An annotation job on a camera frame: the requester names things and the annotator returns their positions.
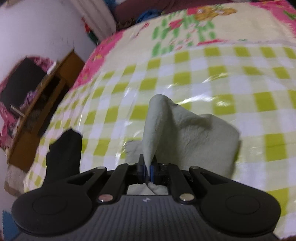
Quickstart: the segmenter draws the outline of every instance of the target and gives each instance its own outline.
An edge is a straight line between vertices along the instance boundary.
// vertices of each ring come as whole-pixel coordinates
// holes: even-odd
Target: screw
[[[190,193],[183,193],[179,196],[182,201],[188,202],[194,199],[194,196]]]
[[[99,200],[101,202],[109,202],[113,200],[113,196],[110,194],[102,194],[99,196]]]

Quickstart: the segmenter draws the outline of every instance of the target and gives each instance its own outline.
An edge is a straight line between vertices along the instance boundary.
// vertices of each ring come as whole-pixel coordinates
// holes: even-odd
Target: white wall
[[[95,44],[70,0],[23,0],[9,9],[0,7],[0,81],[26,55],[60,60],[73,47],[86,61]],[[14,201],[3,188],[6,169],[6,157],[0,149],[0,229],[2,210],[9,211]]]

